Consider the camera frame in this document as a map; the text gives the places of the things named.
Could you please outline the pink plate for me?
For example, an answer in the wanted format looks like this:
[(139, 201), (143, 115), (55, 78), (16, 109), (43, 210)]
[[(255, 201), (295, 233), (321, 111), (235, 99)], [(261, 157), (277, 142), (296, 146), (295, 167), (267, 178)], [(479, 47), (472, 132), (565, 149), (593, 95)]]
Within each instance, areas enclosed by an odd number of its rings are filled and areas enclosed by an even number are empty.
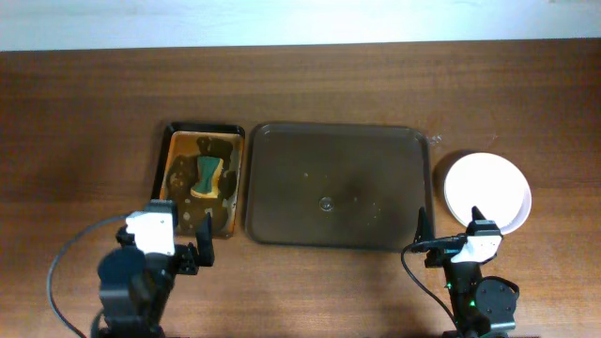
[(477, 207), (504, 235), (521, 227), (532, 210), (532, 192), (523, 173), (502, 156), (474, 152), (456, 160), (442, 181), (444, 201), (462, 225)]

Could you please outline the green yellow sponge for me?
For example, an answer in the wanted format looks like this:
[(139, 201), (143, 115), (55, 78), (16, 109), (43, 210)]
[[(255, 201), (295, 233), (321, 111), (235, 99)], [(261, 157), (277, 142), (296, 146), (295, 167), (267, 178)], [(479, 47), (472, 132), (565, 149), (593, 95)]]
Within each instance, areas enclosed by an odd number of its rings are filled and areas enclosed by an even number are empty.
[(198, 181), (191, 187), (191, 195), (196, 198), (214, 199), (218, 197), (218, 182), (223, 170), (223, 159), (200, 156), (197, 158)]

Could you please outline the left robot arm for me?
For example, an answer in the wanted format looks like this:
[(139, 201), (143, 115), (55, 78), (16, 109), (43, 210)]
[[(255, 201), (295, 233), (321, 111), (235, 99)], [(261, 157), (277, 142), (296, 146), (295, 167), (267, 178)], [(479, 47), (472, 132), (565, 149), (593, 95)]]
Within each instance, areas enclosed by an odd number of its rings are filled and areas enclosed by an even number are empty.
[(194, 228), (195, 243), (175, 243), (177, 204), (151, 200), (125, 216), (119, 247), (98, 265), (102, 309), (93, 337), (163, 337), (160, 321), (178, 275), (195, 275), (214, 264), (212, 215)]

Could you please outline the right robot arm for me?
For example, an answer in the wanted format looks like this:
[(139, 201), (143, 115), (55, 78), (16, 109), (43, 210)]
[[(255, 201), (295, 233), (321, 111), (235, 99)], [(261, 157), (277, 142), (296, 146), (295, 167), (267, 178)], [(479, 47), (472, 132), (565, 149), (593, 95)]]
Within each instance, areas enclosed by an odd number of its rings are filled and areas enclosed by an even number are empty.
[(477, 207), (471, 209), (464, 233), (445, 238), (434, 236), (425, 209), (419, 209), (414, 240), (402, 253), (425, 254), (426, 268), (444, 271), (451, 305), (442, 309), (454, 328), (445, 331), (443, 338), (506, 337), (516, 328), (519, 287), (481, 272), (481, 266), (496, 257), (502, 240), (499, 227)]

